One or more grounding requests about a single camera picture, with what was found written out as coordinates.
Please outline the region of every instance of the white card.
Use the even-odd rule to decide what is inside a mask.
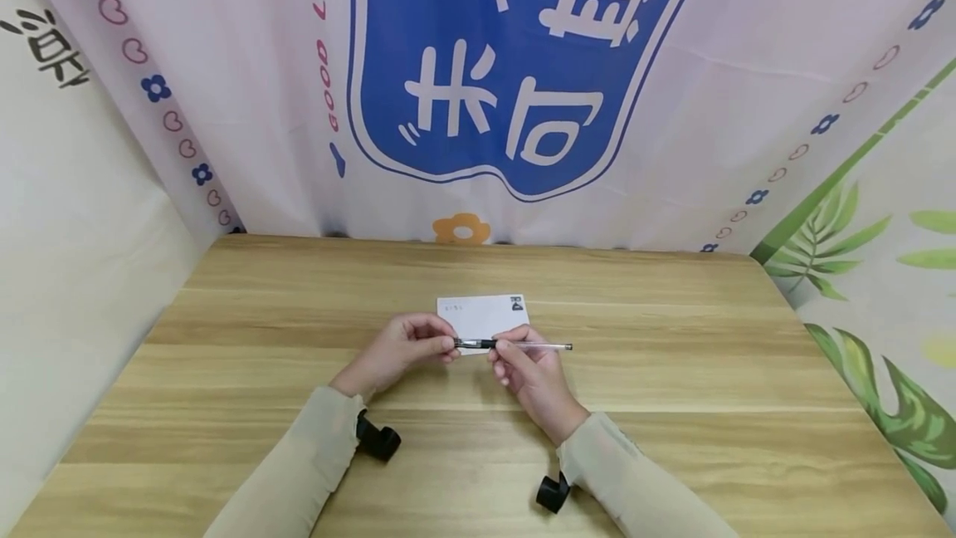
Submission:
[[[529,323],[524,295],[440,297],[438,315],[454,326],[460,339],[490,339],[499,332]],[[460,351],[461,355],[476,355],[489,350]]]

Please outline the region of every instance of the left hand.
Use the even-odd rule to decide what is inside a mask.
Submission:
[[[447,320],[435,314],[398,314],[348,366],[335,375],[329,387],[345,397],[360,394],[367,403],[416,363],[430,359],[450,364],[461,355],[455,349],[458,335]]]

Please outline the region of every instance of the wood grain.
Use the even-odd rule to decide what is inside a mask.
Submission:
[[[565,367],[741,536],[950,536],[762,269],[746,257],[228,236],[214,245],[12,536],[202,536],[394,312],[522,292]],[[554,450],[483,358],[409,374],[314,536],[618,536],[581,492],[533,505]]]

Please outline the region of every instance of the black chinese character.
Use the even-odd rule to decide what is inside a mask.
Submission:
[[[80,52],[70,46],[61,31],[56,29],[56,19],[50,9],[43,11],[43,16],[26,9],[18,9],[19,26],[0,20],[0,28],[11,34],[27,36],[27,45],[33,55],[33,60],[39,62],[39,71],[54,70],[56,80],[61,82],[60,87],[80,86],[90,80],[90,71],[80,62]],[[67,80],[66,66],[73,66],[80,74]]]

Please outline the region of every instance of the beige sleeve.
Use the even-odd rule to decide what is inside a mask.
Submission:
[[[320,387],[219,512],[206,538],[308,538],[359,445],[360,397]]]
[[[570,484],[590,492],[628,538],[737,534],[690,488],[644,456],[604,413],[592,413],[558,448]]]

